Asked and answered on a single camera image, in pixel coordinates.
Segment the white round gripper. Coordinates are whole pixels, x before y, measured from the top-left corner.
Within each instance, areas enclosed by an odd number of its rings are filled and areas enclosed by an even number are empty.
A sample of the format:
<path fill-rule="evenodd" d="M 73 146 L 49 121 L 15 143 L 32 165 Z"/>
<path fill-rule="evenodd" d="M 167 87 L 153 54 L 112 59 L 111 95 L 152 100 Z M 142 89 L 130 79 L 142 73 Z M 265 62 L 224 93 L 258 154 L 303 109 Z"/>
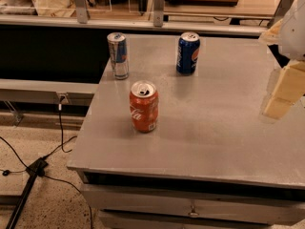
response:
<path fill-rule="evenodd" d="M 283 20 L 261 33 L 258 41 L 267 46 L 279 43 L 279 52 L 293 59 L 280 70 L 263 111 L 267 117 L 280 119 L 305 94 L 305 0 L 297 0 Z"/>

